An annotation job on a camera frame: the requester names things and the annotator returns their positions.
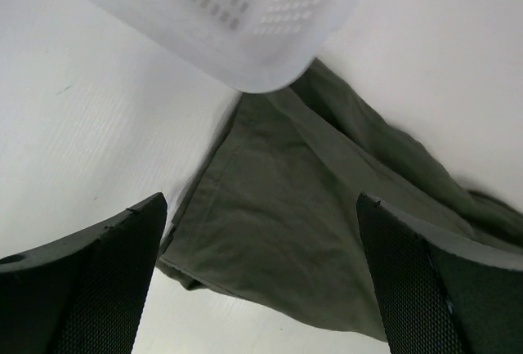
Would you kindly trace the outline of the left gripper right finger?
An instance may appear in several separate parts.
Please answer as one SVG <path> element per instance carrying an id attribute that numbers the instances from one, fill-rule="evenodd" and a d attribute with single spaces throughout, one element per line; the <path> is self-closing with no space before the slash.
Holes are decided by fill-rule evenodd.
<path id="1" fill-rule="evenodd" d="M 522 256 L 362 194 L 360 238 L 393 353 L 520 353 Z"/>

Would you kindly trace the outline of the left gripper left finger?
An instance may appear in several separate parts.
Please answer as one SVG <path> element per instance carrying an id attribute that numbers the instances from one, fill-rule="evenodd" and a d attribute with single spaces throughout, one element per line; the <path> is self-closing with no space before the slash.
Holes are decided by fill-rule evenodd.
<path id="1" fill-rule="evenodd" d="M 130 353 L 167 202 L 156 193 L 49 244 L 1 260 L 3 353 Z"/>

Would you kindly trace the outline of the olive green shorts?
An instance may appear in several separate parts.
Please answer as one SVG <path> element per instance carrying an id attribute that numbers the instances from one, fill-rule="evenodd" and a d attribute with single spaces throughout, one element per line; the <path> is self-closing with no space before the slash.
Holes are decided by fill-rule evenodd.
<path id="1" fill-rule="evenodd" d="M 187 290 L 384 340 L 358 229 L 363 193 L 522 250 L 520 212 L 462 186 L 316 60 L 288 87 L 240 97 L 181 201 L 158 269 Z"/>

